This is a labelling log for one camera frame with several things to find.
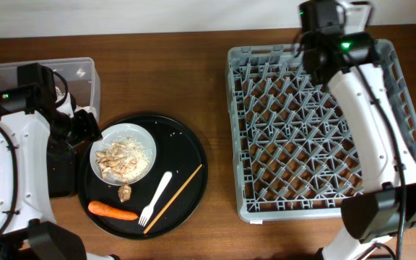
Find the wooden chopstick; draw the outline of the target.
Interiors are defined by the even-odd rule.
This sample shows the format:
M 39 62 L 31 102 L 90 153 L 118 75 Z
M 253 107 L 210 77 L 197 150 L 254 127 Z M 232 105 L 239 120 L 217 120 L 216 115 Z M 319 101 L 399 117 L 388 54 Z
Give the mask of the wooden chopstick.
M 178 198 L 179 194 L 187 187 L 187 185 L 191 182 L 191 180 L 194 178 L 194 176 L 199 172 L 199 170 L 202 168 L 202 164 L 199 165 L 199 167 L 188 177 L 188 179 L 184 182 L 184 184 L 177 190 L 177 192 L 173 195 L 173 197 L 169 200 L 169 202 L 160 210 L 160 212 L 156 215 L 156 217 L 151 221 L 150 224 L 145 228 L 144 234 L 147 234 L 154 224 L 162 217 L 162 215 L 165 213 L 165 211 L 168 209 L 168 207 Z

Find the black rectangular tray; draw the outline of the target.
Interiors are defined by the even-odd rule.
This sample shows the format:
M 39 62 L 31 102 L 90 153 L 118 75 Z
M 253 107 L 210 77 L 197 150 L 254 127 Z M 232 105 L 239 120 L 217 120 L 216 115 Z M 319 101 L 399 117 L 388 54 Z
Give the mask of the black rectangular tray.
M 74 150 L 48 151 L 48 190 L 51 198 L 76 194 L 77 158 L 77 152 Z

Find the grey dishwasher rack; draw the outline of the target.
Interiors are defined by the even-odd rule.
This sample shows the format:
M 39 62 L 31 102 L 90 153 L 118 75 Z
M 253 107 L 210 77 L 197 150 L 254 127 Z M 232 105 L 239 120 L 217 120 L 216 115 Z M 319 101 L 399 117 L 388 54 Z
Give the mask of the grey dishwasher rack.
M 378 40 L 384 84 L 416 162 L 416 114 L 392 43 Z M 226 67 L 238 216 L 245 222 L 338 217 L 363 193 L 346 118 L 289 45 L 231 48 Z

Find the orange carrot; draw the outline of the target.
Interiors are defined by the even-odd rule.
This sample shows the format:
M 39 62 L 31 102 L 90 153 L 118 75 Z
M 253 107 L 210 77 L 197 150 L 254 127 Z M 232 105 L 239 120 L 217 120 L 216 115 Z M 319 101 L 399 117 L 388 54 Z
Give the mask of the orange carrot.
M 101 217 L 110 217 L 117 220 L 137 220 L 139 216 L 134 212 L 117 209 L 100 201 L 91 201 L 87 207 L 88 211 Z

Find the clear plastic waste bin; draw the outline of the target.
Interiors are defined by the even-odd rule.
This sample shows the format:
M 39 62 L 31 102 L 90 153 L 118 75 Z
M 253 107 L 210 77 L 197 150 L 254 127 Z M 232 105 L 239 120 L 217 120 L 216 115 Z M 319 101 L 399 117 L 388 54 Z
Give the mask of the clear plastic waste bin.
M 92 58 L 60 58 L 38 60 L 39 64 L 58 72 L 69 86 L 69 93 L 75 98 L 77 106 L 94 114 L 100 120 L 100 78 Z M 17 67 L 26 61 L 0 64 L 0 91 L 17 86 Z

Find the white plastic fork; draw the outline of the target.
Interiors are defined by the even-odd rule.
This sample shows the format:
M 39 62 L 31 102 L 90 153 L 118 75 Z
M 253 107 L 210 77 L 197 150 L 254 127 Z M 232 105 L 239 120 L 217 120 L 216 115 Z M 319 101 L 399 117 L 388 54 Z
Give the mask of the white plastic fork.
M 148 220 L 153 214 L 154 207 L 157 203 L 157 200 L 160 198 L 161 194 L 164 192 L 165 187 L 170 182 L 172 176 L 173 174 L 170 171 L 164 172 L 150 203 L 142 210 L 142 213 L 140 214 L 139 221 L 138 221 L 138 224 L 140 226 L 144 227 L 148 223 Z

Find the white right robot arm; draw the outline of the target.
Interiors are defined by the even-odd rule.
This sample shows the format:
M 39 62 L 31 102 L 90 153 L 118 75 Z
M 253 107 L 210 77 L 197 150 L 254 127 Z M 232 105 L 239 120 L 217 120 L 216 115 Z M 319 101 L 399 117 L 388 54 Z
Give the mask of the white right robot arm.
M 299 6 L 298 54 L 317 85 L 326 85 L 349 125 L 362 169 L 363 193 L 343 200 L 344 223 L 317 259 L 366 259 L 416 227 L 416 162 L 395 118 L 375 40 L 367 33 L 367 1 L 305 1 Z

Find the rice and peanut leftovers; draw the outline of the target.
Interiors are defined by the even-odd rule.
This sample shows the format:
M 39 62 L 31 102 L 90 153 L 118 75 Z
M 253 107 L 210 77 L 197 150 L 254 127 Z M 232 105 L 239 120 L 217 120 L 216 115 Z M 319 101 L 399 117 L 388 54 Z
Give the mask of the rice and peanut leftovers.
M 143 178 L 155 161 L 153 148 L 146 148 L 136 138 L 114 140 L 92 153 L 92 165 L 98 176 L 114 184 L 129 184 Z

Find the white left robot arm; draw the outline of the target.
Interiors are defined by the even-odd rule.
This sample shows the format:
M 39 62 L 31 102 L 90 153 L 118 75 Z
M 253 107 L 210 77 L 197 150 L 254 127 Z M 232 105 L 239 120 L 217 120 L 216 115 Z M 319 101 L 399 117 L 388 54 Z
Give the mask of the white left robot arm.
M 48 192 L 51 140 L 72 147 L 102 135 L 94 114 L 57 97 L 60 74 L 39 63 L 17 67 L 0 90 L 0 259 L 98 259 L 56 223 Z

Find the grey plate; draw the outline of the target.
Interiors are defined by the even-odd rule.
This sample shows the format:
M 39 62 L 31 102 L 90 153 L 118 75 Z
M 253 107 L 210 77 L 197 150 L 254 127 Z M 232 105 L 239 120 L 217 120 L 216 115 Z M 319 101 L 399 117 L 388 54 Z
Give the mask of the grey plate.
M 118 123 L 102 132 L 102 139 L 90 148 L 93 173 L 109 185 L 136 183 L 150 172 L 156 161 L 154 137 L 145 128 Z

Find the brown food scrap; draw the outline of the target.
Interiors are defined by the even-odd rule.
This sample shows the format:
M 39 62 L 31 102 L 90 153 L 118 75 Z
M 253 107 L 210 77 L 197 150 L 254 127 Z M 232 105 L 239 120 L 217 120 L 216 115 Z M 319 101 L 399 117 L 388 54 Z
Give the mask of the brown food scrap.
M 118 189 L 118 197 L 121 203 L 127 202 L 128 200 L 130 200 L 131 198 L 131 187 L 130 185 L 122 185 L 119 189 Z

